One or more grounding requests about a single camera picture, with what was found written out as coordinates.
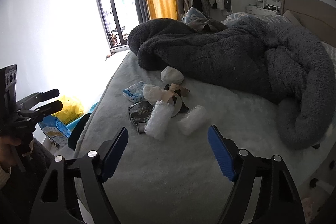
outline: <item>white fluffy mattress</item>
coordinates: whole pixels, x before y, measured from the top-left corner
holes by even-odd
[[[132,103],[122,94],[130,85],[143,81],[164,87],[160,71],[146,71],[129,52],[108,83],[90,117],[75,151],[75,157],[98,149],[122,127],[129,132],[128,145],[104,189],[122,224],[211,224],[217,223],[231,191],[207,141],[207,129],[215,124],[225,138],[233,139],[259,157],[279,154],[296,185],[301,185],[320,166],[336,141],[331,135],[318,150],[288,150],[280,141],[275,124],[277,106],[261,97],[228,90],[186,78],[181,84],[190,93],[185,104],[204,106],[211,121],[187,137],[176,126],[183,114],[172,118],[164,141],[137,133],[128,117]],[[79,198],[85,202],[80,181]],[[253,216],[258,191],[252,193],[245,219]]]

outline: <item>package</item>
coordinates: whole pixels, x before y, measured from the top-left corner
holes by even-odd
[[[66,146],[71,131],[56,117],[49,115],[39,122],[39,126],[43,133],[51,138],[55,143],[61,147]]]
[[[123,90],[124,96],[133,103],[142,101],[143,100],[142,90],[145,84],[146,83],[140,81],[134,85],[131,85],[129,88]]]
[[[144,127],[152,114],[152,110],[153,106],[147,101],[136,103],[128,108],[131,124],[136,127],[139,134],[144,132]]]
[[[83,116],[84,107],[76,97],[62,95],[58,100],[62,102],[63,108],[61,111],[54,113],[53,116],[57,117],[64,125],[68,125]]]

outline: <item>screw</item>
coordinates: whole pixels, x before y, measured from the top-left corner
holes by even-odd
[[[90,158],[93,158],[93,157],[95,157],[95,156],[97,155],[97,151],[95,151],[95,150],[91,150],[91,151],[88,152],[87,155],[88,155]]]
[[[239,154],[242,155],[242,156],[247,156],[249,153],[248,153],[247,150],[242,149],[242,150],[239,150]]]
[[[279,155],[274,155],[273,159],[279,162],[282,160],[282,158]]]
[[[55,157],[54,161],[60,162],[62,159],[63,159],[62,156],[57,156],[57,157]]]

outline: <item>white drawer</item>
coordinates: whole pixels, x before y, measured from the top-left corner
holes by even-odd
[[[256,8],[254,6],[246,6],[246,12],[252,15],[256,15]]]
[[[266,10],[266,9],[258,9],[257,8],[256,15],[258,15],[258,16],[275,16],[276,13],[274,11],[270,11],[270,10]]]

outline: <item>blue patterned pillowcase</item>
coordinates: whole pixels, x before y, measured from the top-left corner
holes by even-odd
[[[232,27],[237,21],[242,20],[243,18],[246,17],[256,17],[258,19],[261,19],[262,21],[266,22],[266,23],[280,23],[280,22],[284,22],[284,23],[291,23],[289,21],[288,18],[284,17],[284,16],[280,16],[280,15],[276,15],[276,16],[256,16],[256,15],[251,15],[245,12],[238,12],[238,13],[234,13],[232,15],[227,16],[226,20],[222,21],[222,23],[228,27]]]
[[[203,12],[197,10],[194,7],[191,7],[188,11],[187,14],[182,18],[182,22],[186,25],[188,25],[190,22],[199,19],[199,18],[210,18]]]
[[[325,48],[327,54],[329,55],[333,65],[334,65],[334,72],[335,72],[335,77],[336,77],[336,48],[334,48],[333,46],[321,41],[323,47]],[[333,125],[333,128],[336,127],[336,112],[335,112],[335,115],[334,115],[334,118],[332,120],[332,125]]]

